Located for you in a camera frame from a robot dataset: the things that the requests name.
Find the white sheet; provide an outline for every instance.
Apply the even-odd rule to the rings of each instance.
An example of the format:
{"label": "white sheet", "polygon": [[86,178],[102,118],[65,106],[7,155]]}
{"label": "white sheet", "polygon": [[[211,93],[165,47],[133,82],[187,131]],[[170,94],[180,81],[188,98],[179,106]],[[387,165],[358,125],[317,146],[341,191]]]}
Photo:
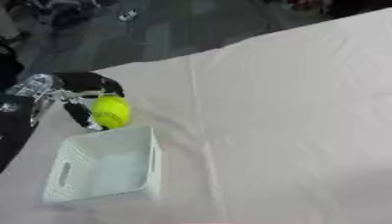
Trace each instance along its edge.
{"label": "white sheet", "polygon": [[43,206],[57,104],[0,176],[0,223],[390,223],[392,10],[99,71],[164,150],[160,207]]}

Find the gray floor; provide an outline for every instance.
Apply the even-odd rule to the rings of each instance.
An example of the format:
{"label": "gray floor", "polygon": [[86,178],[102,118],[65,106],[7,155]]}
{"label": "gray floor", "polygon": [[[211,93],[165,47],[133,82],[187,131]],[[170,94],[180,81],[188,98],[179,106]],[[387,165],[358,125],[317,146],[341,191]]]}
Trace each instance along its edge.
{"label": "gray floor", "polygon": [[[140,17],[120,22],[118,15],[130,9],[138,9]],[[20,12],[18,22],[33,35],[17,51],[27,67],[24,75],[96,70],[203,52],[290,28],[274,13],[251,0],[118,0],[85,23],[53,32]]]}

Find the black object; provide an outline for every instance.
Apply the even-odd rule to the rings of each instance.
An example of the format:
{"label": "black object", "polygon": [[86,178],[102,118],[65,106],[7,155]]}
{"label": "black object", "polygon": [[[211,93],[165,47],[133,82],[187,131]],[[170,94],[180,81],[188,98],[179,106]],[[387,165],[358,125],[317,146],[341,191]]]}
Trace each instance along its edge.
{"label": "black object", "polygon": [[361,11],[375,11],[388,7],[392,7],[391,0],[334,0],[329,13],[335,18],[343,18]]}
{"label": "black object", "polygon": [[0,40],[0,93],[15,85],[18,75],[24,69],[15,51]]}
{"label": "black object", "polygon": [[84,104],[68,102],[64,104],[64,109],[81,127],[86,128],[89,125],[91,112]]}
{"label": "black object", "polygon": [[103,90],[103,93],[116,94],[124,97],[123,88],[120,84],[98,73],[55,73],[55,75],[64,82],[63,88],[68,91],[81,93],[85,91]]}
{"label": "black object", "polygon": [[0,108],[5,102],[17,105],[17,110],[0,111],[0,173],[22,150],[37,127],[32,127],[30,121],[34,105],[32,98],[0,94]]}

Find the yellow tennis ball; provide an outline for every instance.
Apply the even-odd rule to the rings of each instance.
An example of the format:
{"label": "yellow tennis ball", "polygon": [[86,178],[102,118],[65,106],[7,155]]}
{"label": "yellow tennis ball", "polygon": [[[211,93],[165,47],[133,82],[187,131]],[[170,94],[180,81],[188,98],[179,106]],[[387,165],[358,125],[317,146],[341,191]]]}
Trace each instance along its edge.
{"label": "yellow tennis ball", "polygon": [[125,126],[132,115],[128,102],[118,95],[99,97],[91,109],[94,120],[109,129]]}

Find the robotic arm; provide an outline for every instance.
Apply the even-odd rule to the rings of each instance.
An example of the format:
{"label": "robotic arm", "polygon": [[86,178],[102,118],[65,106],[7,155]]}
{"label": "robotic arm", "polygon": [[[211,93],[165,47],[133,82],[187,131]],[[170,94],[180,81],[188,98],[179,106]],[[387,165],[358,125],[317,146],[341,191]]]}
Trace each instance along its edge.
{"label": "robotic arm", "polygon": [[105,130],[94,122],[82,98],[124,97],[121,85],[97,73],[34,74],[0,94],[0,173],[20,152],[40,118],[56,101],[82,127]]}

